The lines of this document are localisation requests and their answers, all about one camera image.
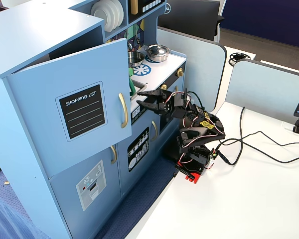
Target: white table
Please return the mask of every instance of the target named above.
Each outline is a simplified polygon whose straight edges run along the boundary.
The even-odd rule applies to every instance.
[[[227,138],[239,137],[241,109],[225,102],[217,114]],[[242,129],[243,135],[262,130],[280,143],[299,141],[280,120],[249,110]],[[282,161],[299,156],[299,144],[282,148],[261,135],[245,141]],[[239,143],[220,148],[231,162],[239,149]],[[137,238],[299,239],[299,161],[280,164],[244,146],[235,167],[217,158],[196,185],[178,173]]]
[[[236,52],[241,52],[241,53],[245,53],[245,54],[249,55],[251,57],[251,59],[255,59],[255,57],[256,57],[255,54],[250,53],[250,52],[241,51],[241,50],[234,49],[234,48],[227,47],[227,46],[225,46],[225,48],[227,50],[227,59],[226,59],[226,64],[225,64],[225,68],[224,68],[224,72],[223,72],[221,87],[219,90],[217,105],[216,105],[215,110],[212,112],[212,114],[216,114],[219,111],[220,107],[223,105],[223,103],[225,102],[225,99],[226,99],[226,94],[227,94],[227,90],[228,90],[228,86],[229,86],[229,82],[230,82],[230,77],[231,77],[231,74],[233,71],[233,67],[228,63],[230,55],[233,53],[236,53]],[[135,239],[138,236],[138,234],[142,230],[143,226],[147,222],[147,219],[151,216],[152,212],[154,211],[156,206],[159,204],[161,198],[163,197],[163,195],[165,194],[165,192],[167,191],[167,189],[169,188],[170,185],[171,185],[171,183],[168,184],[166,189],[161,193],[161,195],[158,197],[158,199],[155,201],[155,203],[151,206],[151,208],[145,213],[145,215],[141,218],[141,220],[137,223],[137,225],[133,228],[133,230],[128,234],[126,239]]]
[[[222,104],[225,102],[225,99],[226,99],[231,74],[233,72],[233,67],[228,62],[230,59],[230,55],[233,53],[240,52],[240,53],[244,53],[244,54],[250,56],[250,58],[252,60],[254,60],[256,57],[255,54],[250,53],[250,52],[241,51],[241,50],[234,49],[234,48],[231,48],[228,46],[225,46],[225,48],[227,50],[226,64],[225,64],[225,68],[224,68],[224,72],[223,72],[223,77],[221,79],[221,85],[220,85],[220,89],[219,89],[217,104],[216,104],[215,109],[212,111],[212,114],[216,114],[219,111],[220,107],[222,106]]]

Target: green faucet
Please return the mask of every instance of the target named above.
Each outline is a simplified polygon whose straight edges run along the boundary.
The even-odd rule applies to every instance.
[[[133,74],[134,74],[134,70],[133,70],[133,68],[129,68],[130,89],[131,89],[130,96],[133,96],[133,95],[136,93],[135,86],[134,86],[134,84],[133,84],[133,81],[131,80],[131,76],[132,76]]]

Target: gray partition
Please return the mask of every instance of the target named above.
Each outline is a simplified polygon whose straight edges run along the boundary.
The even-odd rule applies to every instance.
[[[187,56],[185,87],[200,97],[208,112],[217,102],[227,51],[218,43],[168,30],[157,29],[157,42]]]
[[[294,124],[299,103],[299,73],[241,60],[234,66],[226,102]]]

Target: sink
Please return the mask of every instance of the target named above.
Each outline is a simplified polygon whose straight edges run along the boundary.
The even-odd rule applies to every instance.
[[[143,84],[143,83],[135,81],[135,80],[132,80],[132,81],[133,81],[136,92],[134,95],[132,95],[130,97],[131,101],[138,95],[139,92],[144,91],[146,88],[146,84]]]

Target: black robotic arm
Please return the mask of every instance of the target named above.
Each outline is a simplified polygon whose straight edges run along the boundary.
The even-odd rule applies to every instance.
[[[156,103],[137,101],[144,108],[167,118],[180,119],[179,136],[171,147],[178,147],[176,168],[186,174],[186,178],[197,183],[203,170],[213,165],[217,153],[205,144],[225,138],[224,127],[219,118],[205,109],[191,103],[191,96],[184,92],[166,90],[145,91],[141,96],[154,98]]]

